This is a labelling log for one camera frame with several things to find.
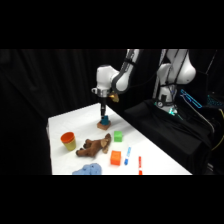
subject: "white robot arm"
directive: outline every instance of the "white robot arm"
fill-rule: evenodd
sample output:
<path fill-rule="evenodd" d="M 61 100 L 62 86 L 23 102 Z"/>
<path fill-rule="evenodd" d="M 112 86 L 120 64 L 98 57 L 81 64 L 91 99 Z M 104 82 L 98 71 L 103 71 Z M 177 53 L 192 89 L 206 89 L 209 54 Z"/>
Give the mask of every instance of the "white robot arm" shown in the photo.
<path fill-rule="evenodd" d="M 114 91 L 122 94 L 128 91 L 131 77 L 144 49 L 128 49 L 121 71 L 118 72 L 109 65 L 100 66 L 97 70 L 97 88 L 92 92 L 101 101 L 101 117 L 105 116 L 106 99 Z M 188 49 L 163 49 L 161 63 L 165 54 L 170 63 L 160 66 L 157 72 L 157 83 L 160 85 L 159 96 L 156 98 L 158 108 L 175 115 L 177 107 L 174 105 L 177 84 L 190 83 L 196 74 L 190 63 Z"/>
<path fill-rule="evenodd" d="M 97 69 L 97 88 L 92 92 L 97 94 L 101 101 L 101 117 L 105 116 L 107 97 L 114 91 L 122 94 L 128 91 L 131 77 L 141 57 L 142 49 L 128 49 L 125 61 L 118 72 L 110 65 L 103 65 Z"/>

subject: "blue toy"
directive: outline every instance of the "blue toy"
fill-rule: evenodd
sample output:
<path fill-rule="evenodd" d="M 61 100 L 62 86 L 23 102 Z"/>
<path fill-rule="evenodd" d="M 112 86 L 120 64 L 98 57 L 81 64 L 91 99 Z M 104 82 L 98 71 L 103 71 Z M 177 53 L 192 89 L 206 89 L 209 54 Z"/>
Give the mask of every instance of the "blue toy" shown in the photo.
<path fill-rule="evenodd" d="M 97 163 L 93 163 L 91 165 L 85 165 L 81 170 L 72 173 L 73 176 L 81 176 L 81 175 L 99 176 L 101 174 L 102 174 L 101 166 Z"/>
<path fill-rule="evenodd" d="M 104 118 L 101 121 L 101 124 L 102 125 L 105 125 L 105 126 L 107 126 L 109 124 L 109 118 L 108 118 L 108 116 L 104 116 Z"/>

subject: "blue marker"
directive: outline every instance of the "blue marker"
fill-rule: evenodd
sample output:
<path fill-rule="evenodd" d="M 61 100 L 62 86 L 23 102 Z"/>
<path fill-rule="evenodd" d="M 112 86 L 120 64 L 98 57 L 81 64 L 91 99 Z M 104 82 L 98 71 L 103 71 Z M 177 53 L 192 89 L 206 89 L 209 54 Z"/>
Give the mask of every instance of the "blue marker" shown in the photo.
<path fill-rule="evenodd" d="M 126 166 L 128 165 L 128 159 L 130 157 L 130 153 L 131 153 L 131 147 L 129 147 L 129 149 L 128 149 L 128 154 L 127 154 L 125 162 L 124 162 L 124 165 L 126 165 Z"/>

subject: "white table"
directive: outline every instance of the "white table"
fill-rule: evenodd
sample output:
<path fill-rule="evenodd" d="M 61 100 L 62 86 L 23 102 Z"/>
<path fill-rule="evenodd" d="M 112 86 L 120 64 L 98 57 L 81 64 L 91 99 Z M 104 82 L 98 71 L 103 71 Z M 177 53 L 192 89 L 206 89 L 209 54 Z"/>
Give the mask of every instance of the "white table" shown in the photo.
<path fill-rule="evenodd" d="M 53 175 L 72 175 L 74 171 L 92 163 L 98 163 L 102 167 L 103 175 L 138 175 L 139 156 L 142 157 L 143 175 L 191 175 L 109 107 L 106 114 L 112 123 L 107 131 L 97 128 L 100 104 L 49 118 Z M 77 157 L 76 150 L 82 148 L 86 139 L 102 139 L 107 133 L 110 133 L 113 139 L 114 131 L 123 133 L 123 142 L 115 143 L 112 140 L 108 154 L 103 154 L 101 150 L 94 159 Z M 76 136 L 77 148 L 72 152 L 67 151 L 60 141 L 66 132 L 73 132 Z M 125 166 L 128 147 L 132 150 L 129 164 Z M 112 150 L 122 152 L 121 166 L 110 164 Z"/>

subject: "marker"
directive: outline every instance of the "marker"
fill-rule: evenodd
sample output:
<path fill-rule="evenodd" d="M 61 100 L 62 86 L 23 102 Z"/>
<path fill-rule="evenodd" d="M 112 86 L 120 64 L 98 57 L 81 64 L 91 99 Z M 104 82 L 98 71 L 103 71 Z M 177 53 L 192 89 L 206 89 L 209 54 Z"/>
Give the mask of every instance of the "marker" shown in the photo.
<path fill-rule="evenodd" d="M 130 153 L 131 153 L 131 147 L 128 148 L 128 153 L 127 153 L 127 156 L 125 158 L 125 161 L 124 161 L 124 165 L 128 165 L 128 160 L 129 160 L 129 157 L 130 157 Z"/>
<path fill-rule="evenodd" d="M 142 173 L 142 157 L 140 156 L 139 157 L 139 175 L 142 176 L 143 173 Z"/>

